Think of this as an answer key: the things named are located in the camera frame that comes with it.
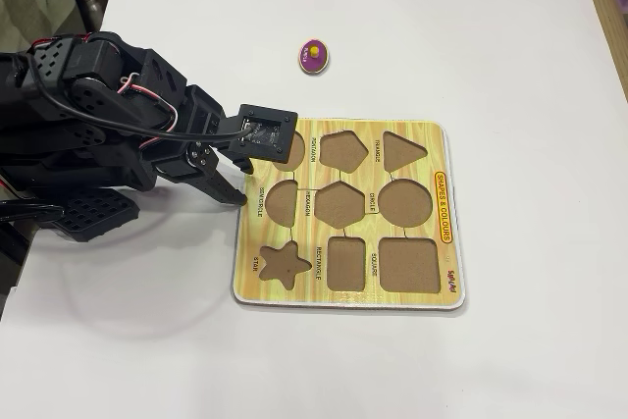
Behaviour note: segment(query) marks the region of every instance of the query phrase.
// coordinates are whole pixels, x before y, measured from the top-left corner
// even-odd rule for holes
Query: triangle-shaped cutout
[[[384,131],[384,170],[394,172],[428,155],[425,147],[390,131]]]

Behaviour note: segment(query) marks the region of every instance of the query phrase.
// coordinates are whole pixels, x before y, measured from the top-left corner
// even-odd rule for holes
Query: purple puzzle piece
[[[312,47],[318,48],[318,56],[312,57],[310,54]],[[330,61],[330,53],[325,43],[319,39],[310,39],[301,46],[298,53],[298,64],[306,74],[319,74],[325,70]]]

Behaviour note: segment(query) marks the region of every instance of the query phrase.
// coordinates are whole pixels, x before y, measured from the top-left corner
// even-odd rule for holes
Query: white wire
[[[151,98],[154,98],[155,100],[159,100],[160,102],[165,103],[168,108],[170,108],[171,112],[173,112],[173,122],[170,124],[170,126],[168,127],[168,129],[166,130],[166,132],[170,132],[172,131],[175,126],[177,125],[177,122],[179,121],[179,113],[177,112],[177,109],[175,107],[173,107],[170,103],[168,103],[166,100],[164,100],[162,97],[160,97],[159,95],[157,95],[155,92],[153,92],[152,90],[146,88],[146,87],[142,87],[140,85],[135,85],[134,83],[132,83],[132,80],[134,77],[139,76],[138,73],[131,73],[129,74],[128,78],[120,78],[120,82],[123,84],[122,87],[120,87],[118,89],[118,93],[125,93],[129,88],[131,90],[134,90],[136,92],[139,93],[143,93],[144,95],[148,95]],[[147,146],[148,144],[151,144],[155,141],[158,141],[159,137],[151,137],[150,139],[145,140],[144,142],[142,142],[139,145],[139,149]]]
[[[125,90],[127,90],[131,86],[133,78],[136,76],[139,76],[139,74],[130,73],[127,78],[120,78],[120,83],[122,84],[122,87],[118,89],[118,93],[123,93]]]

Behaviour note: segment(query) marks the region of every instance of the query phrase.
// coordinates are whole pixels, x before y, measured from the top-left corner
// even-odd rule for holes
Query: yellow label
[[[434,174],[436,181],[436,201],[439,212],[439,223],[441,223],[441,239],[444,243],[451,242],[451,219],[449,217],[449,199],[447,196],[447,178],[444,172]]]

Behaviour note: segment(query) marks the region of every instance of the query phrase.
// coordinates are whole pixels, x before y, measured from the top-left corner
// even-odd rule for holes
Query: semicircle-shaped cutout
[[[305,157],[305,141],[303,141],[303,136],[296,132],[292,138],[288,161],[284,164],[281,162],[275,162],[274,164],[282,172],[292,172],[301,165],[303,157]]]
[[[294,226],[297,187],[296,181],[279,182],[266,195],[266,213],[278,225]]]
[[[428,221],[433,203],[432,195],[424,186],[409,179],[396,179],[382,188],[378,205],[389,223],[414,228]]]

